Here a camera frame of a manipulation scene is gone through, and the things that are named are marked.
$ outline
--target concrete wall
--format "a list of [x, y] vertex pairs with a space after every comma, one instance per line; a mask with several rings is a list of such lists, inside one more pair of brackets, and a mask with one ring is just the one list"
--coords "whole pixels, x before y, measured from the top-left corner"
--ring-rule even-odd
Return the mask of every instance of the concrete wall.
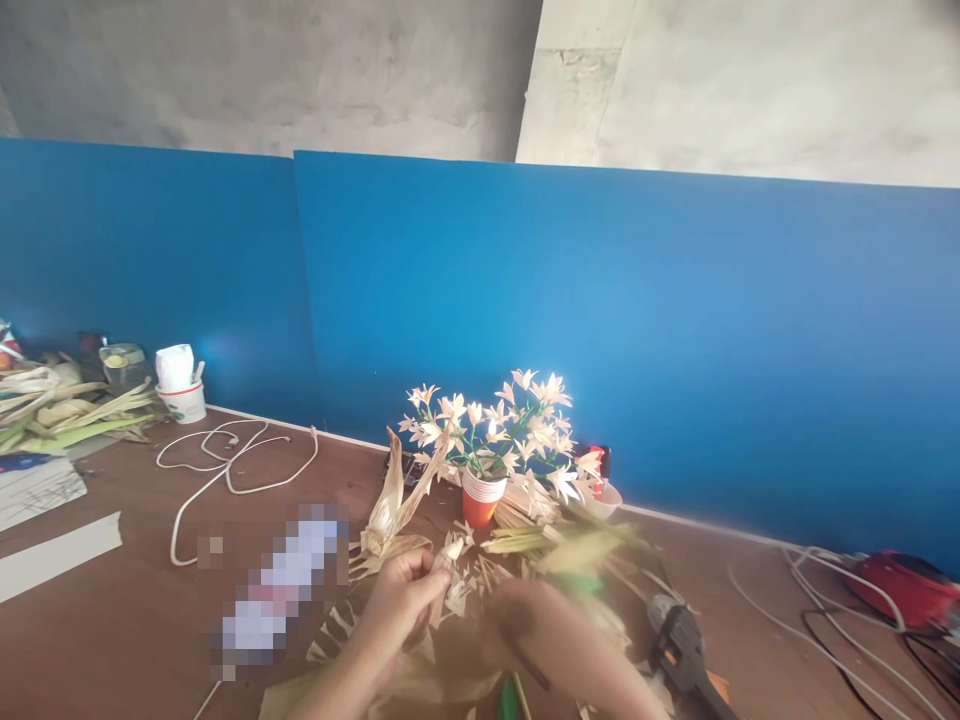
[[544, 0], [517, 160], [960, 186], [960, 4]]
[[0, 0], [26, 137], [513, 160], [539, 0]]

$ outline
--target artificial flower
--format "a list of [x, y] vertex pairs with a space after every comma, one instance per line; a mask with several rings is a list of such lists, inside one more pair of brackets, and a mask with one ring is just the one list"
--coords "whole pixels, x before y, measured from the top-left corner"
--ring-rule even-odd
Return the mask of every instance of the artificial flower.
[[506, 430], [498, 430], [497, 421], [491, 420], [490, 425], [487, 427], [487, 442], [502, 442], [507, 439], [509, 439], [509, 436], [507, 435]]
[[404, 414], [403, 420], [400, 421], [400, 432], [413, 432], [416, 426], [417, 421], [413, 418], [408, 418], [406, 414]]
[[503, 384], [503, 390], [501, 390], [501, 391], [498, 392], [498, 393], [494, 393], [494, 395], [496, 395], [497, 397], [502, 397], [504, 400], [506, 400], [506, 401], [507, 401], [508, 403], [510, 403], [511, 405], [516, 405], [516, 404], [517, 404], [516, 401], [514, 401], [514, 399], [513, 399], [513, 385], [507, 385], [506, 383], [504, 383], [504, 384]]
[[567, 433], [570, 432], [570, 421], [563, 416], [563, 410], [557, 411], [557, 417], [553, 421], [553, 426], [558, 430], [566, 430]]
[[566, 405], [567, 407], [573, 407], [571, 397], [563, 393], [563, 378], [557, 377], [553, 373], [550, 373], [550, 379], [547, 380], [547, 382], [540, 383], [539, 385], [536, 383], [531, 385], [530, 391], [537, 400], [544, 405], [558, 403], [560, 405]]
[[571, 453], [573, 452], [573, 441], [570, 439], [570, 436], [557, 433], [555, 438], [553, 449], [561, 455], [571, 457]]
[[453, 400], [449, 400], [445, 397], [440, 398], [440, 410], [442, 412], [437, 415], [441, 418], [449, 418], [457, 423], [457, 427], [460, 426], [460, 418], [467, 411], [467, 408], [463, 405], [463, 395], [455, 393]]
[[428, 388], [427, 384], [424, 383], [422, 388], [414, 388], [412, 391], [408, 392], [407, 398], [413, 403], [415, 408], [419, 409], [421, 402], [423, 402], [424, 405], [429, 405], [430, 399], [433, 397], [433, 393], [439, 389], [440, 388], [434, 385], [431, 385]]
[[600, 476], [600, 455], [603, 454], [602, 450], [594, 450], [588, 452], [585, 455], [581, 455], [574, 462], [577, 464], [577, 467], [588, 475], [593, 475], [595, 477]]
[[480, 403], [470, 403], [467, 405], [467, 417], [470, 418], [471, 425], [476, 425], [483, 420], [483, 405]]
[[521, 373], [519, 370], [514, 370], [512, 372], [513, 381], [524, 390], [530, 389], [530, 381], [533, 380], [533, 376], [536, 374], [536, 372], [531, 370], [527, 370], [525, 373]]
[[433, 421], [420, 423], [420, 432], [423, 435], [423, 438], [420, 440], [421, 447], [435, 442], [436, 439], [443, 434], [443, 431], [440, 430], [440, 426]]
[[530, 458], [532, 458], [533, 454], [537, 451], [536, 445], [531, 442], [522, 443], [519, 440], [514, 440], [513, 442], [517, 446], [517, 450], [520, 451], [520, 457], [523, 459], [523, 462], [530, 462]]
[[583, 495], [580, 494], [580, 491], [573, 484], [573, 481], [577, 479], [577, 473], [569, 472], [569, 470], [570, 465], [567, 464], [566, 467], [554, 470], [547, 475], [547, 480], [553, 483], [554, 488], [557, 490], [558, 499], [564, 503], [567, 502], [567, 498], [583, 502]]
[[553, 426], [539, 415], [534, 415], [527, 421], [527, 440], [533, 443], [540, 457], [546, 458], [544, 448], [552, 448], [554, 444]]
[[483, 411], [483, 414], [487, 416], [492, 422], [495, 422], [497, 425], [506, 425], [507, 420], [510, 419], [511, 413], [507, 412], [503, 408], [503, 400], [497, 403], [496, 407], [488, 407]]

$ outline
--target brown table surface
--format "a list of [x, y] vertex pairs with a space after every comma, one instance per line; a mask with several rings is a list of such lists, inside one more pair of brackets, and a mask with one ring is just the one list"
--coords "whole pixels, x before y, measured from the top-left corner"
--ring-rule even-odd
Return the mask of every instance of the brown table surface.
[[[236, 418], [211, 412], [189, 427], [161, 425], [149, 433], [153, 445], [117, 443], [79, 460], [76, 466], [87, 483], [86, 496], [0, 532], [0, 557], [5, 557], [122, 511], [121, 548], [0, 604], [3, 717], [190, 720], [211, 687], [209, 632], [223, 603], [234, 598], [247, 571], [259, 567], [259, 553], [271, 550], [272, 539], [284, 534], [285, 522], [296, 518], [297, 507], [343, 504], [349, 508], [351, 534], [364, 527], [380, 492], [385, 453], [321, 438], [317, 459], [289, 485], [236, 496], [221, 480], [201, 495], [184, 517], [179, 553], [194, 554], [200, 536], [220, 535], [226, 567], [173, 567], [168, 548], [174, 515], [210, 475], [160, 469], [155, 464], [157, 452], [177, 437], [228, 419]], [[237, 434], [246, 439], [256, 428], [240, 426]], [[275, 435], [289, 435], [292, 442], [269, 443], [241, 458], [234, 471], [236, 486], [288, 477], [312, 452], [305, 433], [273, 426], [264, 437]], [[193, 460], [197, 465], [210, 460], [191, 441], [183, 446], [165, 459]], [[439, 542], [451, 521], [460, 517], [460, 491], [447, 483], [434, 487], [405, 532]], [[621, 516], [640, 523], [646, 536], [662, 548], [670, 581], [700, 611], [708, 669], [730, 682], [732, 705], [742, 720], [870, 717], [813, 646], [769, 623], [732, 588], [728, 560], [762, 546], [669, 520]], [[809, 576], [833, 597], [849, 599], [833, 575], [811, 568]], [[811, 604], [775, 549], [747, 558], [739, 577], [763, 607], [801, 627], [799, 612]], [[649, 582], [637, 582], [650, 595], [657, 592]], [[643, 656], [651, 637], [645, 606], [619, 584], [610, 590], [610, 604], [635, 637], [634, 652]], [[225, 683], [204, 718], [256, 718], [265, 688], [315, 668], [304, 658], [321, 616], [316, 610], [308, 614], [277, 665], [261, 669], [249, 681]], [[862, 672], [867, 682], [911, 717], [927, 717], [914, 698], [846, 647], [824, 621], [813, 622], [819, 623], [818, 630], [823, 627], [822, 635], [834, 652]], [[853, 618], [842, 622], [921, 688], [946, 717], [956, 716], [893, 633]], [[562, 693], [545, 695], [529, 678], [524, 687], [535, 717], [576, 717]], [[681, 717], [699, 715], [689, 703], [679, 710]], [[493, 717], [493, 712], [493, 704], [485, 703], [480, 717]], [[463, 706], [439, 712], [458, 720], [464, 713]], [[888, 710], [881, 714], [892, 717]]]

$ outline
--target blue wall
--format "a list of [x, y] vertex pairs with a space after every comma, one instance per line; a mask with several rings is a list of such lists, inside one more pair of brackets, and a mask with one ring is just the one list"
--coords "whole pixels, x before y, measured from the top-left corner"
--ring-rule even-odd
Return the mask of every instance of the blue wall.
[[960, 572], [960, 191], [295, 163], [331, 431], [555, 371], [631, 502]]
[[0, 253], [0, 315], [34, 347], [188, 342], [208, 402], [316, 416], [291, 160], [0, 140]]

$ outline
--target white paper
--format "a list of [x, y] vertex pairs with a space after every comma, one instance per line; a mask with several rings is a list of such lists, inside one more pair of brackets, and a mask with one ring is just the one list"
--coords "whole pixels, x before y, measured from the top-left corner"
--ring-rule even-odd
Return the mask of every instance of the white paper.
[[87, 486], [65, 457], [0, 473], [0, 530], [86, 494]]
[[120, 547], [120, 513], [0, 559], [0, 603]]

